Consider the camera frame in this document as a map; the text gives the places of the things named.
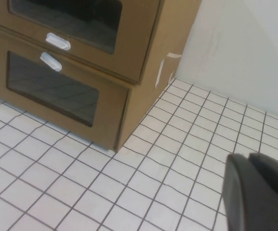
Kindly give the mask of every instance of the stacked drawers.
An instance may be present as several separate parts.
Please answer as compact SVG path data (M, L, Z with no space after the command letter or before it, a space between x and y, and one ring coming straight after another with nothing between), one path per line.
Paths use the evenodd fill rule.
M199 5L0 0L0 98L117 151L174 76Z

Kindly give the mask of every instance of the black object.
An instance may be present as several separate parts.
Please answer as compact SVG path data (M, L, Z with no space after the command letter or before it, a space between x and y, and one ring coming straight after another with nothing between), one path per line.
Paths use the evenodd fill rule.
M278 231L278 161L230 154L223 199L229 231Z
M119 0L28 0L34 4L68 13L83 21L97 19L117 30L122 3Z

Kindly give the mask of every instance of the grout line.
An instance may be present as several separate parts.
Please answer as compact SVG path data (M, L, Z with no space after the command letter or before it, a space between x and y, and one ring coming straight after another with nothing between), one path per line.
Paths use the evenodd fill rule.
M261 139L260 139L260 145L259 145L258 153L260 153L260 151L261 151L261 144L262 144L262 138L263 138L263 131L264 131L264 125L265 125L266 114L267 114L267 112L265 112L265 116L264 116L264 121L263 121L263 126L262 126L262 133L261 133Z
M238 133L237 133L237 137L236 137L236 141L235 141L235 145L234 145L234 148L233 148L233 152L232 152L232 153L235 153L237 141L238 141L239 136L240 136L240 130L241 130L241 127L242 127L244 118L245 118L245 114L246 114L247 108L248 108L248 105L246 105L246 107L245 107L245 111L244 111L244 114L243 114L243 117L242 117L241 123L240 123L240 129L239 129L239 131L238 131ZM218 216L218 213L220 213L220 212L219 212L219 209L220 209L221 200L222 200L222 194L221 194L220 199L219 199L218 208L217 208L217 210L216 210L216 215L215 215L215 219L214 219L214 223L213 223L212 230L214 230L214 228L215 228L216 221L217 221L217 216Z
M67 134L65 134L65 136L63 136L62 138L58 139L42 156L40 156L37 161L35 161L31 166L33 166L35 163L38 163L38 161L57 143L59 142L60 140L62 140L64 137L66 137ZM81 151L79 153L79 155L72 161L72 163L61 173L58 175L58 177L46 188L46 190L44 190L42 192L42 194L38 197L37 200L34 201L34 203L32 203L32 205L24 212L24 214L27 214L28 211L40 200L40 198L47 192L47 190L70 168L70 166L78 159L78 157L86 150L88 149L88 147L86 147L83 151ZM20 178L29 168L27 168L22 174L19 175L18 178ZM8 231L24 216L24 214L22 214L18 219L17 221L15 221L13 223L13 225L11 225L8 229Z
M189 128L188 133L187 133L186 137L184 138L183 143L185 142L185 140L186 140L187 136L189 135L189 133L190 133L190 131L191 131L191 128L192 128L193 124L195 123L196 119L198 118L199 113L200 113L200 111L202 110L203 105L204 105L204 103L206 102L206 100L207 100L207 98L208 98L209 94L210 94L210 92L207 94L206 99L204 100L204 102L203 102L203 104L202 104L202 106L201 106L201 108L200 108L200 110L199 110L198 114L196 115L196 117L195 117L195 119L194 119L194 122L192 123L191 127ZM168 169L168 171L166 172L166 175L165 175L165 177L164 177L164 179L163 179L163 182L164 182L164 180L166 179L166 177L167 177L167 175L168 175L169 171L170 171L170 170L172 170L172 166L173 166L173 164L174 164L174 162L175 162L176 158L177 158L177 155L175 156L174 160L172 161L172 163L171 163L171 165L170 165L170 168L169 168L169 169ZM162 186L162 184L159 186L159 188L158 188L158 190L157 190L157 192L156 192L156 194L155 194L155 196L154 196L153 200L155 200L155 198L156 198L156 196L157 196L158 192L160 191L161 186ZM149 206L148 210L146 211L146 213L145 213L145 215L144 215L144 220L146 219L146 216L147 216L147 214L148 214L148 212L149 212L149 210L150 210L150 208L151 208L152 204L153 204L153 201L151 202L151 204L150 204L150 206Z
M224 110L225 110L225 108L226 108L226 105L227 105L228 101L229 101L229 99L227 98L227 101L226 101L226 104L225 104L225 106L224 106L224 108L223 108L223 110L222 110L222 113L224 112ZM184 215L184 213L185 213L185 210L186 210L188 201L189 201L189 199L190 199L190 197L191 197L193 188L194 188L195 184L198 183L198 182L197 182L197 179L198 179L199 173L200 173L201 168L202 168L202 166L203 166L204 160L205 160L205 158L206 158L206 156L207 156L207 152L208 152L208 150L209 150L209 148L210 148L210 146L211 146L211 143L212 143L212 140L213 140L213 138L214 138L215 132L216 132L216 130L217 130L217 126L219 125L221 116L220 116L220 118L218 119L218 123L217 123L217 125L216 125L215 131L214 131L213 134L212 134L211 141L209 142L208 147L207 147L207 149L206 149L206 151L205 151L204 158L203 158L203 160L202 160L201 166L200 166L200 168L199 168L199 170L198 170L198 173L197 173L197 175L196 175L195 181L194 181L194 183L193 183L193 185L192 185L192 188L191 188L191 190L190 190L190 193L189 193L189 196L188 196L187 201L186 201L186 203L185 203L185 206L184 206L182 215ZM180 223L181 223L181 220L182 220L182 216L180 217L180 219L179 219L179 221L178 221L178 224L177 224L177 227L176 227L176 231L177 231L178 228L179 228L179 225L180 225Z
M153 145L155 145L156 144L156 142L157 142L157 140L159 139L159 137L161 136L161 134L162 134L162 132L164 131L164 129L166 128L166 126L164 126L163 127L163 129L162 129L162 131L161 131L161 133L160 134L158 134L158 137L157 137L157 139L154 141L154 143L153 143ZM152 149L152 147L153 147L153 145L150 147L150 149L148 150L148 152L146 153L146 155L144 156L144 158L141 160L141 162L140 162L140 164L137 166L137 168L136 168L136 170L133 172L133 174L132 174L132 176L130 177L130 179L128 180L128 182L127 182L127 184L126 184L126 186L128 186L128 184L130 183L130 181L133 179L133 177L134 177L134 175L136 174L136 172L138 171L138 169L140 168L140 166L141 166L141 164L144 162L144 160L145 160L145 158L146 158L146 156L149 154L149 152L151 151L151 149ZM118 198L116 199L116 201L115 201L115 203L114 203L114 205L110 208L110 210L109 210L109 212L106 214L106 216L105 216L105 218L103 219L103 221L102 221L102 223L101 224L103 224L104 223L104 221L107 219L107 217L109 216L109 214L111 213L111 211L112 211L112 209L113 209L113 207L115 206L115 204L117 203L117 201L119 200L119 198L121 197L121 195L123 194L123 192L125 191L125 189L126 189L126 187L121 191L121 193L119 194L119 196L118 196ZM145 220L145 217L146 217L146 214L145 214L145 216L144 216L144 218L143 218L143 220L141 221L141 223L140 223L140 225L139 225L139 228L138 229L140 229L140 227L141 227L141 225L142 225L142 223L144 222L144 220Z

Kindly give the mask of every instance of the white drawer handle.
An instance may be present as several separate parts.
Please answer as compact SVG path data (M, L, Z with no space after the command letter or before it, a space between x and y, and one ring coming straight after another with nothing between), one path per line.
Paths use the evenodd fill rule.
M57 48L60 48L61 50L68 51L69 49L71 49L71 44L69 41L67 41L51 32L47 34L46 42L54 45Z
M46 63L51 69L59 72L62 70L62 65L57 61L55 58L53 58L50 54L43 52L41 54L40 59Z

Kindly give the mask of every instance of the storage box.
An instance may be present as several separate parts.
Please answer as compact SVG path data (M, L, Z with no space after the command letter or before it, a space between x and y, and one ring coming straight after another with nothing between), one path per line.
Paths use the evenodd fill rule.
M104 12L97 13L98 5L97 20L89 19L91 2L111 2L105 11L113 13L118 27L100 19ZM116 77L141 83L147 77L143 71L149 48L159 46L153 55L167 56L189 33L199 5L200 0L0 0L0 26ZM87 9L86 19L81 9ZM159 35L152 39L156 31Z

